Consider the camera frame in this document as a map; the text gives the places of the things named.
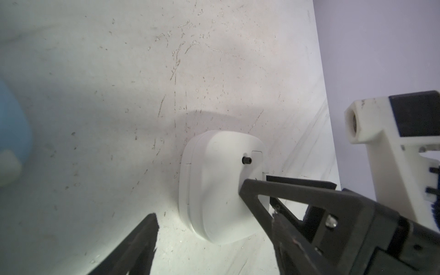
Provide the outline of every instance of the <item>white mount block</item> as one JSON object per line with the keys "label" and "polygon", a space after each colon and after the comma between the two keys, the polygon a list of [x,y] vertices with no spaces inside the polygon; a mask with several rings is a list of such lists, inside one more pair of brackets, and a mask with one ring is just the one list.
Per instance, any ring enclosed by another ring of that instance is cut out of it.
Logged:
{"label": "white mount block", "polygon": [[[238,191],[245,179],[266,180],[263,143],[230,131],[208,131],[186,145],[180,167],[179,212],[202,239],[227,244],[246,238],[261,226]],[[251,157],[251,164],[243,164]],[[260,201],[268,209],[269,197]]]}

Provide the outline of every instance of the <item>white plastic device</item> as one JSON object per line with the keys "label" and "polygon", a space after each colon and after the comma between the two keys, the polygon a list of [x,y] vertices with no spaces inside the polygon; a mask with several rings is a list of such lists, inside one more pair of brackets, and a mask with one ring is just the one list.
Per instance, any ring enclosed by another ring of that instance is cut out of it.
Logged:
{"label": "white plastic device", "polygon": [[440,136],[401,137],[388,97],[356,100],[345,111],[345,124],[349,142],[367,146],[377,201],[438,231],[428,205],[436,196],[425,190],[437,188],[439,175],[429,168],[439,161],[419,152],[440,150]]}
{"label": "white plastic device", "polygon": [[[179,213],[200,238],[227,244],[261,226],[238,191],[245,179],[266,180],[265,148],[256,137],[231,131],[207,131],[186,145],[180,166]],[[242,158],[250,157],[250,164]],[[269,197],[260,196],[269,209]]]}

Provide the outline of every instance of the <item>metal screw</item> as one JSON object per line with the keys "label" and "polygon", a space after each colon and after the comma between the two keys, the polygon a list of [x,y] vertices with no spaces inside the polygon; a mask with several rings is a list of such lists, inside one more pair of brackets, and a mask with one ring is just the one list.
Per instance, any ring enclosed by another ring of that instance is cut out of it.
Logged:
{"label": "metal screw", "polygon": [[321,256],[323,255],[323,252],[321,251],[321,249],[315,247],[315,251],[318,252],[319,255],[321,255]]}
{"label": "metal screw", "polygon": [[331,229],[335,228],[337,226],[336,218],[332,215],[328,215],[326,219],[326,226]]}
{"label": "metal screw", "polygon": [[242,158],[242,163],[243,164],[251,164],[252,163],[252,159],[248,158],[248,157],[243,157]]}

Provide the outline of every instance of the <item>small black knob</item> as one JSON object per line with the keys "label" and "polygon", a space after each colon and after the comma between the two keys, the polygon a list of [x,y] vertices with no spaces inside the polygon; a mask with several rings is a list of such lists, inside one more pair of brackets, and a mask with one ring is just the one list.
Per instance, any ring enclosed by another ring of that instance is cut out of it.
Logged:
{"label": "small black knob", "polygon": [[243,164],[251,164],[252,163],[252,159],[248,158],[248,157],[243,157],[242,158],[242,162],[243,162]]}

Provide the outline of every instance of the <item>purple wall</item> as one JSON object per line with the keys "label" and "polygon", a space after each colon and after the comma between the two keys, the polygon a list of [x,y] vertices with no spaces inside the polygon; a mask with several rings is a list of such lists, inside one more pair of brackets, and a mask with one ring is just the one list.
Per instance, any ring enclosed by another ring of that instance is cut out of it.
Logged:
{"label": "purple wall", "polygon": [[440,90],[440,0],[313,2],[341,185],[374,198],[343,113],[357,99]]}

